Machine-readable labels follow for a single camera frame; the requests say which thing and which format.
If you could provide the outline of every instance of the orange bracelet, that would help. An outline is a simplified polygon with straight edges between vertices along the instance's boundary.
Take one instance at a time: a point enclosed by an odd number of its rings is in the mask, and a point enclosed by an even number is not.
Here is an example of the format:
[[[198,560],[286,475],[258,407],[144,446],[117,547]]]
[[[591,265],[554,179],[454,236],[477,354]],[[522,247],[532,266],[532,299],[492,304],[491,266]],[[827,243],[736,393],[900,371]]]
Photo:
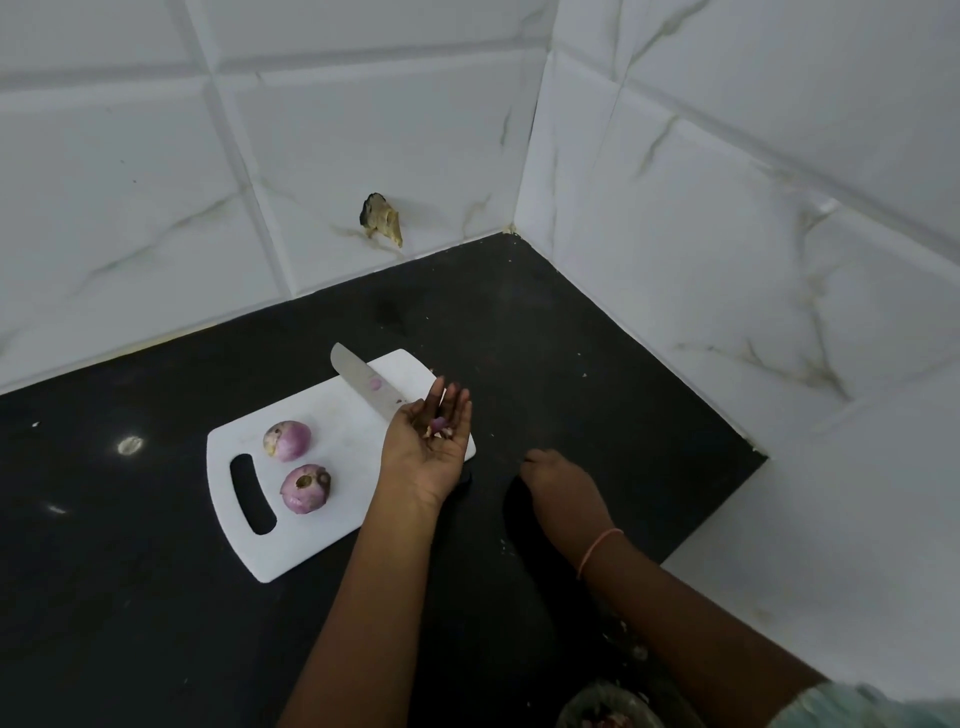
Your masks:
[[[589,559],[590,554],[593,553],[593,550],[594,550],[595,548],[597,548],[598,546],[600,546],[600,542],[601,542],[601,541],[603,541],[605,538],[607,538],[608,536],[610,536],[612,533],[623,533],[623,529],[622,529],[622,528],[608,528],[606,531],[604,531],[603,533],[601,533],[599,536],[597,536],[597,537],[593,540],[593,543],[590,544],[590,548],[587,549],[587,553],[584,554],[584,558],[581,559],[581,561],[580,561],[580,568],[577,569],[577,581],[579,581],[579,580],[580,580],[580,577],[583,576],[584,567],[587,565],[587,559]]]

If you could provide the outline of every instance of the wall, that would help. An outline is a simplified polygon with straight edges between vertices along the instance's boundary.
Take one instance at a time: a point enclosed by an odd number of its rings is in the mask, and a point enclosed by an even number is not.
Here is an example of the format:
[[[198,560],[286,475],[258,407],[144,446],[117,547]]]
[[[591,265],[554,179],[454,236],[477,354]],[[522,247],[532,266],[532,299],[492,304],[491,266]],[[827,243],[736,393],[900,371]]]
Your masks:
[[[515,217],[772,457],[667,567],[894,694],[960,690],[958,39],[936,0],[563,0]]]
[[[0,391],[509,225],[555,10],[7,3]]]

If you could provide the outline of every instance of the person's left arm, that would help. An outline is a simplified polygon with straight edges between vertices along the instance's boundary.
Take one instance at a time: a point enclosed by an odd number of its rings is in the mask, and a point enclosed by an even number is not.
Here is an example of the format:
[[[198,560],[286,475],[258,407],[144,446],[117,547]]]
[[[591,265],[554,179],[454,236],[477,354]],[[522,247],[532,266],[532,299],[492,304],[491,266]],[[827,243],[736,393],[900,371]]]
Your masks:
[[[426,401],[394,416],[347,572],[279,728],[406,724],[430,544],[463,468],[471,411],[469,391],[444,391],[440,377]],[[453,436],[424,439],[438,413]]]

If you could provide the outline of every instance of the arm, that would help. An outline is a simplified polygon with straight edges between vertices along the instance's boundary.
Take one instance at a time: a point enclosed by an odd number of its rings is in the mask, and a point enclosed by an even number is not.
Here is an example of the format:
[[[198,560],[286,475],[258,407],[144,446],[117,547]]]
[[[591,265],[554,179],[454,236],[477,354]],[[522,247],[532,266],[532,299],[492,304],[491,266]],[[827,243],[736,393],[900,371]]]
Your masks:
[[[554,450],[531,450],[520,475],[547,538],[577,569],[613,527],[592,478]],[[765,726],[823,675],[644,556],[622,534],[594,549],[589,586],[649,644],[708,725]]]
[[[438,406],[454,435],[426,440]],[[430,544],[463,468],[471,411],[469,391],[444,392],[439,378],[426,402],[396,413],[347,572],[279,728],[406,725]]]

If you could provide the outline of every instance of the knife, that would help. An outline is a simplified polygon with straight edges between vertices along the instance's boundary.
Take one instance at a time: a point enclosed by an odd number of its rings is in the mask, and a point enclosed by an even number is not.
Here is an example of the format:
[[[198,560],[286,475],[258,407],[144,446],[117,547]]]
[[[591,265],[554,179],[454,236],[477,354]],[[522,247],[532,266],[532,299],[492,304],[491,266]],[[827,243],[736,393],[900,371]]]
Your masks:
[[[330,363],[337,374],[387,422],[407,403],[407,399],[393,384],[343,344],[333,345],[330,350]]]

